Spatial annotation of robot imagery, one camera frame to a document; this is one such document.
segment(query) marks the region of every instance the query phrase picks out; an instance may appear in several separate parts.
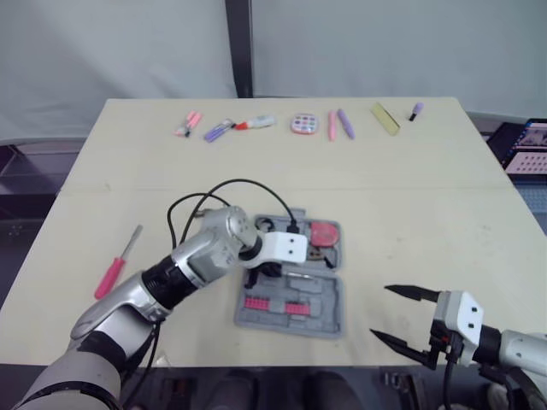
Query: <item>pink screwdriver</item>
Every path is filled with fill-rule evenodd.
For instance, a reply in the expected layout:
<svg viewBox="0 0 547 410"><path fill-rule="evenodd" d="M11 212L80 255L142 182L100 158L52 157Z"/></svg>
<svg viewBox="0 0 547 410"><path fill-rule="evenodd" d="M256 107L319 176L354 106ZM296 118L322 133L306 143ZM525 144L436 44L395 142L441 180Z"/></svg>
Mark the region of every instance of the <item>pink screwdriver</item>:
<svg viewBox="0 0 547 410"><path fill-rule="evenodd" d="M98 285L97 290L95 290L95 299L104 298L108 293L110 293L112 288L114 288L114 284L120 276L121 268L126 264L127 255L137 241L138 235L140 235L140 232L142 230L143 226L137 225L135 231L131 235L131 239L129 239L129 243L122 252L121 256L119 258L114 258L112 265L110 265L109 269L103 276L103 280L101 280L101 283Z"/></svg>

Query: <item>tool kit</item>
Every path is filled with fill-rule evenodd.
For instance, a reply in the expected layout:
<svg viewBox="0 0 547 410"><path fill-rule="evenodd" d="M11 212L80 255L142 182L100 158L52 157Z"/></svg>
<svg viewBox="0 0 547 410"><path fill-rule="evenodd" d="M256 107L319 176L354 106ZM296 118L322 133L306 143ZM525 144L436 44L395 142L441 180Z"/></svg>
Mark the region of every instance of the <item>tool kit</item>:
<svg viewBox="0 0 547 410"><path fill-rule="evenodd" d="M338 222L305 219L292 209L300 233L308 238L306 261L264 264L244 274L236 306L237 325L308 337L341 337L344 332L344 288L336 274L342 262ZM257 215L264 232L286 231L285 216Z"/></svg>

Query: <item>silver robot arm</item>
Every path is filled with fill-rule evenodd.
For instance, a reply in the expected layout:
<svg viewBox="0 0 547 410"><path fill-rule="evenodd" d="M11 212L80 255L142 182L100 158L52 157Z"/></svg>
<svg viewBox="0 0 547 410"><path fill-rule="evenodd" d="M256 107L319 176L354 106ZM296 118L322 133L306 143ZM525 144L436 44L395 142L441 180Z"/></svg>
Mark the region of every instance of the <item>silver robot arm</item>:
<svg viewBox="0 0 547 410"><path fill-rule="evenodd" d="M150 342L155 324L176 305L237 267L302 263L307 243L304 235L259 232L238 207L206 211L196 236L81 315L66 353L38 376L14 408L121 409L121 374Z"/></svg>
<svg viewBox="0 0 547 410"><path fill-rule="evenodd" d="M500 332L485 325L484 309L466 291L435 291L400 284L386 288L400 296L437 304L430 330L429 351L410 348L398 337L371 329L391 349L433 370L441 353L446 354L448 362L462 366L469 366L474 361L480 364L479 373L492 381L504 383L506 378L515 381L526 397L528 408L547 409L541 385L524 373L538 375L539 378L533 376L536 380L547 377L547 334Z"/></svg>

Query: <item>white backdrop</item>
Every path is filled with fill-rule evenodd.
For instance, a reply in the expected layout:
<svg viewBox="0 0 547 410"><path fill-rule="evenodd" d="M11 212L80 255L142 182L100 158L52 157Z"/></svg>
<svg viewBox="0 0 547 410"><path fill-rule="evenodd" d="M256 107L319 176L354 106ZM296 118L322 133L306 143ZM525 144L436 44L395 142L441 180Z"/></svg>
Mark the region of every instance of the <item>white backdrop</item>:
<svg viewBox="0 0 547 410"><path fill-rule="evenodd" d="M110 97L235 96L223 1L0 1L3 144L85 138Z"/></svg>
<svg viewBox="0 0 547 410"><path fill-rule="evenodd" d="M253 0L255 94L547 116L546 0Z"/></svg>

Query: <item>purple pen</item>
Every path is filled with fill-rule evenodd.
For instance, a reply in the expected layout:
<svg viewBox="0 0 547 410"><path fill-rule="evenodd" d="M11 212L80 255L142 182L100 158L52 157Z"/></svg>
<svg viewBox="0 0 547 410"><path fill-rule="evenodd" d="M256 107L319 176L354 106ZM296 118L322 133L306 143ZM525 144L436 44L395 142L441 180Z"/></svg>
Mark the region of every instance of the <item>purple pen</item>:
<svg viewBox="0 0 547 410"><path fill-rule="evenodd" d="M337 114L340 122L342 122L342 127L344 128L345 133L348 134L348 137L350 137L350 139L356 139L356 134L353 132L353 127L351 126L350 120L345 112L342 109L339 109Z"/></svg>
<svg viewBox="0 0 547 410"><path fill-rule="evenodd" d="M418 115L421 111L421 109L424 108L423 102L418 102L414 108L412 108L412 115L410 115L409 121L414 121L414 118L416 118L416 115Z"/></svg>
<svg viewBox="0 0 547 410"><path fill-rule="evenodd" d="M207 132L203 139L207 141L208 143L212 143L215 141L218 137L220 137L222 134L224 134L229 129L233 128L235 126L235 123L232 120L226 119L223 120L218 126L213 128L211 131Z"/></svg>

